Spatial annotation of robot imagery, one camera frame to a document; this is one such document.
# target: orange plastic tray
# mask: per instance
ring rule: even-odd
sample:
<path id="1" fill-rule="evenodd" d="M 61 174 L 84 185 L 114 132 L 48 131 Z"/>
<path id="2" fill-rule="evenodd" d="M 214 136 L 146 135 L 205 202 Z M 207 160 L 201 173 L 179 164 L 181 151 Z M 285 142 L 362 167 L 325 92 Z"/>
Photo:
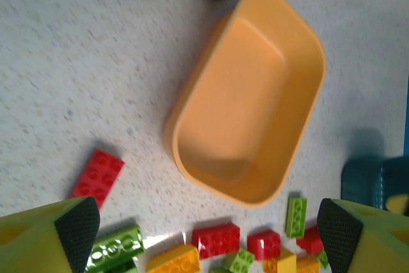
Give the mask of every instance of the orange plastic tray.
<path id="1" fill-rule="evenodd" d="M 196 185 L 245 207 L 280 191 L 325 74 L 320 41 L 285 0 L 241 0 L 164 129 Z"/>

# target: lego brick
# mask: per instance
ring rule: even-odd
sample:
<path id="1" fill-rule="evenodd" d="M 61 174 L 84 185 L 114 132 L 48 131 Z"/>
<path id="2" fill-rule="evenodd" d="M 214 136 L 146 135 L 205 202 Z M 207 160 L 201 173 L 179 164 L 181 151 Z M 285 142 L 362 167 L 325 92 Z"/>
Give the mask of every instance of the lego brick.
<path id="1" fill-rule="evenodd" d="M 288 238 L 302 238 L 305 231 L 307 200 L 290 198 L 288 201 L 286 234 Z"/>
<path id="2" fill-rule="evenodd" d="M 230 273 L 230 271 L 225 268 L 212 268 L 209 273 Z"/>
<path id="3" fill-rule="evenodd" d="M 178 246 L 149 260 L 147 273 L 200 272 L 197 248 L 192 245 Z"/>
<path id="4" fill-rule="evenodd" d="M 124 164 L 122 160 L 96 150 L 70 198 L 92 196 L 96 199 L 98 209 L 101 209 Z"/>
<path id="5" fill-rule="evenodd" d="M 143 252 L 144 246 L 141 229 L 138 225 L 134 225 L 97 240 L 92 247 L 85 272 L 92 273 L 111 270 L 128 261 L 132 261 L 132 257 Z"/>
<path id="6" fill-rule="evenodd" d="M 197 247 L 201 260 L 235 253 L 240 248 L 240 228 L 228 223 L 194 230 L 192 245 Z"/>
<path id="7" fill-rule="evenodd" d="M 314 257 L 320 263 L 321 267 L 323 267 L 324 269 L 326 269 L 328 267 L 328 265 L 329 265 L 328 258 L 327 258 L 327 254 L 326 254 L 326 252 L 324 250 L 322 250 L 322 252 L 318 253 Z"/>
<path id="8" fill-rule="evenodd" d="M 324 250 L 317 225 L 307 229 L 304 238 L 297 239 L 297 245 L 310 255 L 318 254 Z"/>
<path id="9" fill-rule="evenodd" d="M 281 247 L 281 254 L 278 258 L 263 261 L 263 270 L 266 273 L 296 273 L 297 256 Z"/>
<path id="10" fill-rule="evenodd" d="M 245 249 L 239 249 L 237 253 L 228 254 L 223 264 L 231 273 L 247 273 L 254 262 L 254 255 Z"/>
<path id="11" fill-rule="evenodd" d="M 117 267 L 114 267 L 104 273 L 137 273 L 137 269 L 133 260 L 125 262 Z"/>
<path id="12" fill-rule="evenodd" d="M 247 250 L 254 254 L 256 260 L 267 260 L 280 256 L 280 235 L 266 230 L 247 237 Z"/>
<path id="13" fill-rule="evenodd" d="M 297 273 L 320 273 L 320 264 L 311 257 L 297 259 Z"/>

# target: green lego brick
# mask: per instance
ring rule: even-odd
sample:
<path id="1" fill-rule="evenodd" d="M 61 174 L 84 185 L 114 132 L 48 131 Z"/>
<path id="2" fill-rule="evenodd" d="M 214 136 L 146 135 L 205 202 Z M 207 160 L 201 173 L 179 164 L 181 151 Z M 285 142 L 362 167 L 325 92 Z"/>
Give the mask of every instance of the green lego brick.
<path id="1" fill-rule="evenodd" d="M 97 240 L 92 247 L 85 272 L 106 272 L 131 261 L 132 257 L 143 252 L 141 229 L 138 225 L 131 226 Z"/>
<path id="2" fill-rule="evenodd" d="M 252 253 L 239 249 L 237 253 L 228 254 L 223 264 L 231 273 L 247 273 L 253 261 Z"/>
<path id="3" fill-rule="evenodd" d="M 318 260 L 321 267 L 323 267 L 324 269 L 326 269 L 329 266 L 327 254 L 326 254 L 326 252 L 324 250 L 322 250 L 322 252 L 318 253 L 314 257 L 315 257 L 315 259 Z"/>
<path id="4" fill-rule="evenodd" d="M 230 271 L 225 268 L 212 268 L 209 273 L 230 273 Z"/>
<path id="5" fill-rule="evenodd" d="M 305 215 L 307 200 L 290 198 L 288 201 L 286 234 L 288 238 L 303 238 L 305 232 Z"/>
<path id="6" fill-rule="evenodd" d="M 138 271 L 136 269 L 134 261 L 130 260 L 121 265 L 118 265 L 117 267 L 109 269 L 108 271 L 105 271 L 104 273 L 137 273 L 137 272 Z"/>

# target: toy building block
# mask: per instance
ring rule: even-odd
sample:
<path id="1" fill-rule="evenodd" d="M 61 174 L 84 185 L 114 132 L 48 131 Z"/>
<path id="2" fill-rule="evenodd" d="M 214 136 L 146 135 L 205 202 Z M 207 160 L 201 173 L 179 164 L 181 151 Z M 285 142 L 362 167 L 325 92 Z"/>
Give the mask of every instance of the toy building block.
<path id="1" fill-rule="evenodd" d="M 320 273 L 320 264 L 311 257 L 297 259 L 297 273 Z"/>
<path id="2" fill-rule="evenodd" d="M 230 271 L 225 268 L 212 268 L 209 273 L 230 273 Z"/>
<path id="3" fill-rule="evenodd" d="M 233 223 L 201 228 L 192 232 L 192 245 L 201 260 L 235 253 L 240 248 L 240 228 Z"/>
<path id="4" fill-rule="evenodd" d="M 0 217 L 0 272 L 84 272 L 99 225 L 93 198 Z"/>
<path id="5" fill-rule="evenodd" d="M 286 234 L 288 238 L 302 238 L 305 231 L 307 200 L 290 198 L 288 201 Z"/>
<path id="6" fill-rule="evenodd" d="M 102 150 L 96 150 L 71 192 L 70 198 L 93 196 L 101 209 L 125 163 Z"/>
<path id="7" fill-rule="evenodd" d="M 324 250 L 322 250 L 322 252 L 318 253 L 317 255 L 315 255 L 315 258 L 318 260 L 318 262 L 320 263 L 320 265 L 326 269 L 329 265 L 328 263 L 328 258 L 327 258 L 327 254 Z"/>
<path id="8" fill-rule="evenodd" d="M 297 245 L 310 255 L 318 254 L 324 250 L 317 225 L 307 229 L 304 238 L 297 239 Z"/>
<path id="9" fill-rule="evenodd" d="M 122 265 L 118 265 L 104 273 L 137 273 L 137 269 L 135 266 L 134 261 L 131 259 L 128 262 L 123 263 Z"/>
<path id="10" fill-rule="evenodd" d="M 97 240 L 88 258 L 85 272 L 107 272 L 132 261 L 132 257 L 143 252 L 141 229 L 134 225 Z"/>
<path id="11" fill-rule="evenodd" d="M 408 272 L 409 217 L 326 198 L 317 223 L 333 272 Z"/>
<path id="12" fill-rule="evenodd" d="M 223 264 L 231 273 L 247 273 L 254 262 L 254 255 L 245 249 L 239 249 L 237 253 L 228 254 Z"/>
<path id="13" fill-rule="evenodd" d="M 178 246 L 152 258 L 146 266 L 147 273 L 200 272 L 199 255 L 192 245 Z"/>
<path id="14" fill-rule="evenodd" d="M 297 256 L 281 247 L 280 257 L 265 260 L 263 270 L 266 273 L 296 273 Z"/>
<path id="15" fill-rule="evenodd" d="M 247 250 L 254 254 L 256 260 L 267 260 L 280 256 L 280 235 L 266 230 L 247 237 Z"/>

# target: table surface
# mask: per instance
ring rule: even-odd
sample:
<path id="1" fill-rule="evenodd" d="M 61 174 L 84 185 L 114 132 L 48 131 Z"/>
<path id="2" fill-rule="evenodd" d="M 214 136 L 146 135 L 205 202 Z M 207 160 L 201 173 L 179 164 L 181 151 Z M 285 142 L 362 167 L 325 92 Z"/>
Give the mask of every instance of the table surface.
<path id="1" fill-rule="evenodd" d="M 339 197 L 349 157 L 402 154 L 407 0 L 288 0 L 321 39 L 327 76 L 284 188 L 246 210 L 186 181 L 162 126 L 236 1 L 0 0 L 0 214 L 65 199 L 91 152 L 107 149 L 127 165 L 101 234 L 135 220 L 155 254 L 198 223 L 232 219 L 243 238 L 265 226 L 283 233 L 289 193 L 308 198 L 313 220 L 323 198 Z"/>

